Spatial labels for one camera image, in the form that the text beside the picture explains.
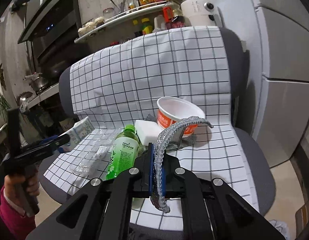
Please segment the left hand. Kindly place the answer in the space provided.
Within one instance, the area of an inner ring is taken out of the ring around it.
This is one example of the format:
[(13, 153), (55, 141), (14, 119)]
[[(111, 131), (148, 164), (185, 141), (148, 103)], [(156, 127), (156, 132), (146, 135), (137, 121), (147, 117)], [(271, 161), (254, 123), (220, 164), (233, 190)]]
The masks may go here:
[(10, 200), (18, 199), (17, 186), (22, 186), (26, 183), (26, 192), (30, 196), (37, 197), (39, 195), (39, 181), (37, 173), (26, 178), (21, 175), (6, 175), (4, 178), (5, 194)]

